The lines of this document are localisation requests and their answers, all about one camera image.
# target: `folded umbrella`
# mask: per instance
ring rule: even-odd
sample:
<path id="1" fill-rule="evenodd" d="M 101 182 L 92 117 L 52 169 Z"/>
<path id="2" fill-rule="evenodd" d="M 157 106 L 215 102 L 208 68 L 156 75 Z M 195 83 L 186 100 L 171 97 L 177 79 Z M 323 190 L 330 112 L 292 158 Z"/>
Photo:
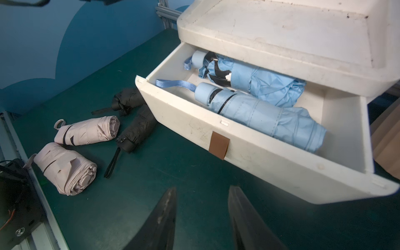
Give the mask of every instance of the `folded umbrella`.
<path id="1" fill-rule="evenodd" d="M 60 194 L 76 195 L 96 177 L 97 165 L 78 152 L 67 150 L 55 142 L 32 155 L 24 167 L 35 162 Z"/>
<path id="2" fill-rule="evenodd" d="M 192 66 L 201 66 L 199 77 L 208 76 L 220 86 L 244 91 L 282 108 L 293 107 L 306 85 L 304 80 L 213 52 L 204 54 L 196 51 L 191 60 Z M 184 67 L 190 69 L 190 63 L 186 61 Z"/>
<path id="3" fill-rule="evenodd" d="M 131 124 L 116 139 L 118 148 L 104 173 L 105 178 L 111 176 L 121 149 L 127 153 L 135 150 L 151 134 L 156 124 L 157 120 L 150 108 L 146 104 L 143 105 Z"/>
<path id="4" fill-rule="evenodd" d="M 114 96 L 111 102 L 111 108 L 102 108 L 93 111 L 92 115 L 119 110 L 120 116 L 126 116 L 133 108 L 145 103 L 146 102 L 137 88 L 125 88 Z"/>
<path id="5" fill-rule="evenodd" d="M 117 136 L 119 127 L 120 121 L 116 116 L 92 118 L 72 125 L 65 125 L 65 121 L 60 119 L 54 124 L 58 130 L 54 142 L 73 146 L 106 142 Z"/>
<path id="6" fill-rule="evenodd" d="M 240 91 L 201 82 L 156 80 L 156 86 L 179 86 L 194 92 L 196 101 L 209 110 L 263 134 L 314 153 L 324 141 L 326 129 L 305 108 L 280 108 Z"/>

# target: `screw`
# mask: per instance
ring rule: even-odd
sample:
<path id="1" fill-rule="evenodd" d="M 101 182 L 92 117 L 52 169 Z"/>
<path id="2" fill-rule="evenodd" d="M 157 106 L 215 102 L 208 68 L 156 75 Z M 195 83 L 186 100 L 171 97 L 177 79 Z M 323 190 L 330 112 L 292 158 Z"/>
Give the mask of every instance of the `screw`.
<path id="1" fill-rule="evenodd" d="M 20 229 L 18 229 L 18 230 L 15 231 L 15 235 L 16 235 L 17 237 L 19 237 L 19 236 L 23 235 L 24 232 L 25 232 L 25 228 L 20 228 Z"/>

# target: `light blue wrist strap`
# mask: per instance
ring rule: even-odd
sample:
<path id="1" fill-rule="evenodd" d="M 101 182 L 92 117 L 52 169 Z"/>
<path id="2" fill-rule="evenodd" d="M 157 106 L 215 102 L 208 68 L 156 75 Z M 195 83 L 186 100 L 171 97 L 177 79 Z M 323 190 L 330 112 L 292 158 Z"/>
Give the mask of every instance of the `light blue wrist strap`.
<path id="1" fill-rule="evenodd" d="M 192 57 L 189 57 L 188 59 L 185 60 L 183 63 L 183 68 L 185 70 L 191 70 L 192 69 Z"/>
<path id="2" fill-rule="evenodd" d="M 196 91 L 196 85 L 194 85 L 190 82 L 181 81 L 181 80 L 170 81 L 170 80 L 157 79 L 156 86 L 159 88 L 169 88 L 169 87 L 178 86 L 178 87 L 187 88 L 188 90 L 190 90 L 192 92 Z"/>

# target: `green table surface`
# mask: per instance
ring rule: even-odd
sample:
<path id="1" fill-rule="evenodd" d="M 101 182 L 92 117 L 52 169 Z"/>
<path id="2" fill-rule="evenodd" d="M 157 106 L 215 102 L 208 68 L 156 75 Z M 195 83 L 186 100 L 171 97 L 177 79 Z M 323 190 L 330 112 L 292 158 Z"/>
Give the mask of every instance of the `green table surface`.
<path id="1" fill-rule="evenodd" d="M 136 75 L 146 77 L 179 43 L 175 30 L 165 30 L 18 118 L 14 127 L 26 153 L 53 141 L 58 119 L 72 124 L 93 118 L 91 111 L 109 106 L 115 93 L 134 86 Z M 120 118 L 120 131 L 134 116 Z M 71 250 L 123 248 L 171 186 L 178 192 L 174 249 L 232 250 L 230 185 L 242 188 L 289 249 L 400 249 L 398 193 L 313 205 L 219 160 L 161 124 L 134 153 L 120 154 L 110 179 L 103 174 L 116 150 L 114 141 L 67 148 L 98 165 L 96 179 L 81 194 L 59 194 L 34 169 Z"/>

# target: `white drawer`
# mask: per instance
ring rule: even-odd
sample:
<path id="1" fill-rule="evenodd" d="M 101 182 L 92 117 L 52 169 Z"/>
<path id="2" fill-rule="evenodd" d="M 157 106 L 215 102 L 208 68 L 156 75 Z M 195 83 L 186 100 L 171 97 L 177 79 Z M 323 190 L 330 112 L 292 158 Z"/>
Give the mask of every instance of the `white drawer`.
<path id="1" fill-rule="evenodd" d="M 154 86 L 156 79 L 211 83 L 183 68 L 196 49 L 181 43 L 147 78 L 136 77 L 136 86 L 161 124 L 207 150 L 213 131 L 229 138 L 226 161 L 311 203 L 398 190 L 398 184 L 374 174 L 365 97 L 307 83 L 295 106 L 306 108 L 327 129 L 323 146 L 312 154 L 207 110 L 185 88 Z"/>

